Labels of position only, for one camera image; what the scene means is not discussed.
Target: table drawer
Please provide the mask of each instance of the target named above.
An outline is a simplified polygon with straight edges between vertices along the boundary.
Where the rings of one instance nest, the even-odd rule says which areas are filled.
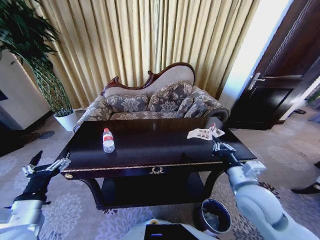
[[[91,169],[71,169],[62,172],[68,180],[95,179],[95,178],[115,178],[128,176],[160,176],[179,173],[191,173],[212,171],[221,165],[219,162],[188,164],[188,165],[156,165],[156,166],[132,166],[122,168],[91,168]]]

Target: sofa armrest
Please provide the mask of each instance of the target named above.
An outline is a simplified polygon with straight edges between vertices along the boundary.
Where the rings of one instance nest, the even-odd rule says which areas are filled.
[[[112,113],[112,108],[106,103],[105,97],[98,96],[73,126],[73,132],[75,133],[84,121],[109,120]]]
[[[194,100],[203,100],[207,110],[201,117],[217,117],[222,123],[225,123],[230,116],[230,109],[223,106],[218,100],[213,98],[204,90],[193,86],[192,93]]]

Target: water bottle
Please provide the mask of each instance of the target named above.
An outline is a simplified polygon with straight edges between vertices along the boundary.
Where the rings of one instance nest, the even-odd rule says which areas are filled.
[[[103,150],[108,154],[115,150],[114,137],[109,128],[103,130]]]

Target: dark wooden door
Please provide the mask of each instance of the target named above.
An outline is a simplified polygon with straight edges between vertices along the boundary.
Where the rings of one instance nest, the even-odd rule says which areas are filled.
[[[320,1],[295,0],[231,111],[228,126],[272,128],[319,76]]]

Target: green leaves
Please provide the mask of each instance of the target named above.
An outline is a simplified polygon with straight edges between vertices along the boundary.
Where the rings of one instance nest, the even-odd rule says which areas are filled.
[[[49,66],[47,54],[56,51],[48,43],[60,42],[58,31],[24,0],[0,0],[0,41],[0,51],[8,49],[26,62],[42,59]]]
[[[67,93],[53,71],[48,44],[59,42],[58,31],[38,16],[24,0],[0,0],[0,58],[3,50],[20,57],[32,68],[40,92],[58,117],[73,112]]]

